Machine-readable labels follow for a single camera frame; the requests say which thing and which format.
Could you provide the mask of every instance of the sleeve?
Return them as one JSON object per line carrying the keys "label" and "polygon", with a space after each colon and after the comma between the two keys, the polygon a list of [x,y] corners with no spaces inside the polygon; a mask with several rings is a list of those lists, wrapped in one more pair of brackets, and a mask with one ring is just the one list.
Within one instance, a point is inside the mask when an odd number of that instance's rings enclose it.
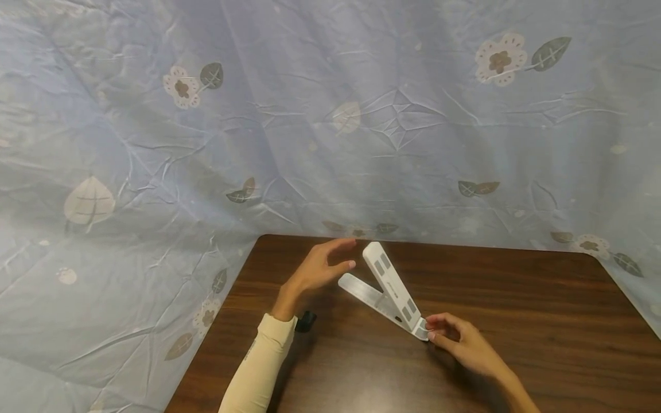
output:
{"label": "sleeve", "polygon": [[218,413],[264,413],[282,362],[292,344],[297,318],[288,322],[265,314],[257,337],[230,382]]}

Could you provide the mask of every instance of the wood grain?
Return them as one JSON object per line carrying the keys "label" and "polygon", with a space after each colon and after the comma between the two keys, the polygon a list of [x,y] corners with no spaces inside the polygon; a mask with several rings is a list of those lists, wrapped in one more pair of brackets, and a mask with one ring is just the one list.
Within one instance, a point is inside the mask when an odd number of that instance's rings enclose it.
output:
{"label": "wood grain", "polygon": [[[216,413],[279,286],[309,237],[261,237],[166,412]],[[377,287],[360,253],[353,274]],[[584,254],[383,243],[423,315],[481,329],[543,412],[661,411],[661,342]],[[336,285],[306,297],[319,316],[298,334],[273,412],[507,411],[492,385]]]}

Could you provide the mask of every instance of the foldable stand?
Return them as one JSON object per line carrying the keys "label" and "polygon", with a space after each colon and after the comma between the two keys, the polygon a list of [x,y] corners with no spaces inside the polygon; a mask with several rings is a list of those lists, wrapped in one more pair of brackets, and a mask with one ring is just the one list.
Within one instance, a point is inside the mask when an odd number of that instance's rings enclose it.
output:
{"label": "foldable stand", "polygon": [[363,250],[363,258],[383,292],[370,287],[349,273],[344,274],[337,284],[419,340],[427,341],[427,330],[424,328],[426,322],[420,316],[420,310],[413,302],[381,244],[367,245]]}

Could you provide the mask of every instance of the curtain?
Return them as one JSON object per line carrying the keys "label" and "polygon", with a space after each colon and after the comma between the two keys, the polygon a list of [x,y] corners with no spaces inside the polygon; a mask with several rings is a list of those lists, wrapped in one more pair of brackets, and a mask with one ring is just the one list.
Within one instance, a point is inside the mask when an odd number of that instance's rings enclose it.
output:
{"label": "curtain", "polygon": [[164,409],[265,233],[589,254],[661,334],[660,17],[6,0],[3,407]]}

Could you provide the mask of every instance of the wooden table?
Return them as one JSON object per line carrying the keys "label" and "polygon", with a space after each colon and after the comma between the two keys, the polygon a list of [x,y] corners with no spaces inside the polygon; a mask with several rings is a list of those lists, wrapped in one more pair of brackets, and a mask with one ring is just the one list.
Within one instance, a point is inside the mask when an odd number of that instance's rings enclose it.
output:
{"label": "wooden table", "polygon": [[[166,412],[216,413],[278,288],[325,240],[259,238]],[[353,274],[378,288],[361,258]],[[423,315],[480,328],[544,413],[661,412],[661,342],[592,257],[567,252],[383,243]],[[485,380],[430,351],[337,285],[301,305],[270,411],[507,411]]]}

